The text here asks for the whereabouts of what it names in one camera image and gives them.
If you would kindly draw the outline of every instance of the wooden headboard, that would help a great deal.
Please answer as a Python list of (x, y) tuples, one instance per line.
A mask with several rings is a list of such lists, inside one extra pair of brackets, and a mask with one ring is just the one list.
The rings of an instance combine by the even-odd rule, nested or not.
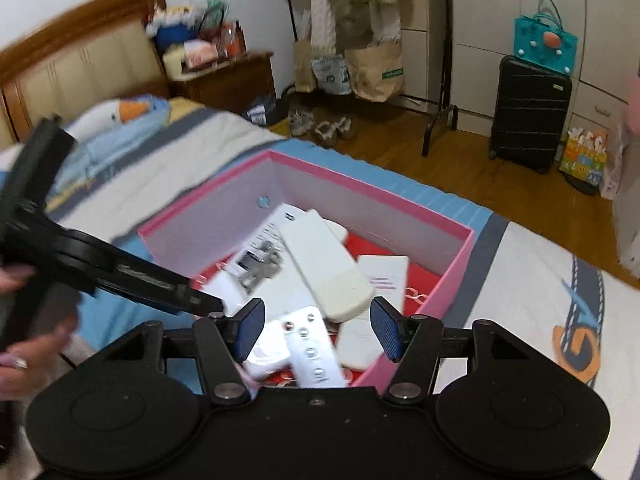
[(168, 96), (143, 20), (165, 0), (93, 0), (0, 51), (0, 149), (43, 116), (75, 119), (108, 98)]

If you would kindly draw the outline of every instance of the human hand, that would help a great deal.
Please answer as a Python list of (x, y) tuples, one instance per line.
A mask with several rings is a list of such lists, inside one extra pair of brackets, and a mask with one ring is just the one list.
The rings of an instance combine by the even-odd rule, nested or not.
[[(19, 290), (34, 272), (24, 265), (0, 269), (0, 293)], [(78, 316), (73, 314), (52, 333), (13, 344), (0, 353), (0, 400), (18, 400), (44, 387), (57, 355), (68, 345), (77, 327)]]

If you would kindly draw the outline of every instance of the wooden nightstand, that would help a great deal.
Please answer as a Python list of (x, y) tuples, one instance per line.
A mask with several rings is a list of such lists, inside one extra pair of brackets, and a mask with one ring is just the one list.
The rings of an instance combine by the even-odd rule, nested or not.
[(171, 95), (211, 108), (245, 112), (258, 97), (275, 92), (271, 73), (273, 52), (250, 52), (202, 72), (169, 81)]

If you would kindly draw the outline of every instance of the blue bag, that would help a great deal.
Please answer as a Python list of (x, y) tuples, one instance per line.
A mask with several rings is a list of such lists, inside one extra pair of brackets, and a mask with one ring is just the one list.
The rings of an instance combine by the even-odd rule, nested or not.
[[(532, 17), (520, 16), (514, 20), (513, 55), (561, 74), (571, 75), (574, 71), (578, 38), (562, 28), (562, 19), (553, 0), (549, 1), (556, 16), (542, 12), (544, 1), (538, 2), (538, 12)], [(547, 20), (553, 26), (541, 20)]]

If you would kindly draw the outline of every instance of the black bag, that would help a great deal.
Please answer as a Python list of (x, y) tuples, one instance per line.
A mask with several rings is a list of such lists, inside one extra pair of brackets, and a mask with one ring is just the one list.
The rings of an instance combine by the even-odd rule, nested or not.
[(571, 78), (514, 56), (500, 63), (489, 158), (500, 156), (545, 173), (564, 127)]

